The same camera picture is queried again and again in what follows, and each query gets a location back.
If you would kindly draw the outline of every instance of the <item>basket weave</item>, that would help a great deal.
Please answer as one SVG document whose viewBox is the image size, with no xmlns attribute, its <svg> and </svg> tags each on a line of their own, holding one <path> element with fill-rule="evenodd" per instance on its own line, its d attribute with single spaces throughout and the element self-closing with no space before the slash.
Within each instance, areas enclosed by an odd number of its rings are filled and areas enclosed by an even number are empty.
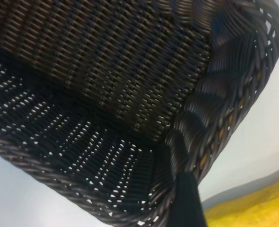
<svg viewBox="0 0 279 227">
<path fill-rule="evenodd" d="M 0 0 L 0 156 L 102 222 L 166 226 L 278 57 L 274 0 Z"/>
</svg>

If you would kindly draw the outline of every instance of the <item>yellow surface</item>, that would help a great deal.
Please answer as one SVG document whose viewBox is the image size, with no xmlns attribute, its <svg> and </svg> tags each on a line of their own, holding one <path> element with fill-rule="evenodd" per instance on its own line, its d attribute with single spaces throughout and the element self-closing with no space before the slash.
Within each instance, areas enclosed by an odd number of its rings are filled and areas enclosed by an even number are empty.
<svg viewBox="0 0 279 227">
<path fill-rule="evenodd" d="M 209 227 L 279 227 L 279 182 L 205 212 Z"/>
</svg>

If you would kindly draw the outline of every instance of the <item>wicker basket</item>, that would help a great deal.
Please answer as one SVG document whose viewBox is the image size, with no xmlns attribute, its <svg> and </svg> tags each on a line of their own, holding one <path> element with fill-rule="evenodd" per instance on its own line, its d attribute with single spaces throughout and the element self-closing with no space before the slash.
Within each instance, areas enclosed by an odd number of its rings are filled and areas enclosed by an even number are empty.
<svg viewBox="0 0 279 227">
<path fill-rule="evenodd" d="M 113 226 L 205 226 L 278 57 L 274 0 L 0 0 L 0 156 Z"/>
</svg>

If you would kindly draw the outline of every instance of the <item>white background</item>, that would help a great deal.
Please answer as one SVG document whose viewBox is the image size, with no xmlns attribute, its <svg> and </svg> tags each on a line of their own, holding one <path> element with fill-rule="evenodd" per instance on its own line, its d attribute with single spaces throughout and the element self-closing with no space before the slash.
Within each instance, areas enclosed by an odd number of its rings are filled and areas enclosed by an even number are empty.
<svg viewBox="0 0 279 227">
<path fill-rule="evenodd" d="M 277 170 L 279 61 L 264 92 L 200 184 L 201 199 L 206 200 Z M 0 227 L 105 226 L 0 158 Z"/>
</svg>

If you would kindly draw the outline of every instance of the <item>yellow floor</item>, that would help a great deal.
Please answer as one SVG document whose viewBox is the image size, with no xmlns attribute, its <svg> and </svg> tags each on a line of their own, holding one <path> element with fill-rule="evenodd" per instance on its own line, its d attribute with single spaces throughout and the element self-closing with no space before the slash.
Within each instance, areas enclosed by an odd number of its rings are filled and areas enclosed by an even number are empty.
<svg viewBox="0 0 279 227">
<path fill-rule="evenodd" d="M 209 227 L 279 227 L 279 182 L 205 212 Z"/>
</svg>

